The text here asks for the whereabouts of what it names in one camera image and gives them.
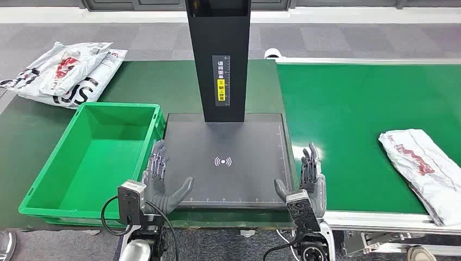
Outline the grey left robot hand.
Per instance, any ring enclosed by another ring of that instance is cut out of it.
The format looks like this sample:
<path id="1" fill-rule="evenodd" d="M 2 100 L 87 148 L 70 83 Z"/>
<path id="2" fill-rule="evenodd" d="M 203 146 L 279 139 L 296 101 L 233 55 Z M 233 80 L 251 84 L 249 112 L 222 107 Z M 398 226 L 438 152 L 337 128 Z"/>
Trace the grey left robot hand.
<path id="1" fill-rule="evenodd" d="M 188 177 L 184 184 L 172 195 L 166 194 L 165 178 L 169 157 L 164 140 L 157 141 L 148 158 L 147 167 L 143 171 L 141 182 L 146 184 L 145 200 L 158 207 L 165 215 L 170 214 L 190 194 L 194 186 L 194 178 Z"/>

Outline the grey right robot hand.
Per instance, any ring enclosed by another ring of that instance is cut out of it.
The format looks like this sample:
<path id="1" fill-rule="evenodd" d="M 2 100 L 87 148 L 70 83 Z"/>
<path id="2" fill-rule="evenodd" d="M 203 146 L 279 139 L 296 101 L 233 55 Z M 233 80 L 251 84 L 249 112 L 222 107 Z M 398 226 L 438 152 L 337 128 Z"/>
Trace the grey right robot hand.
<path id="1" fill-rule="evenodd" d="M 327 207 L 326 178 L 321 172 L 321 161 L 317 147 L 309 143 L 309 149 L 303 149 L 301 158 L 300 186 L 310 200 L 313 214 L 322 221 Z"/>

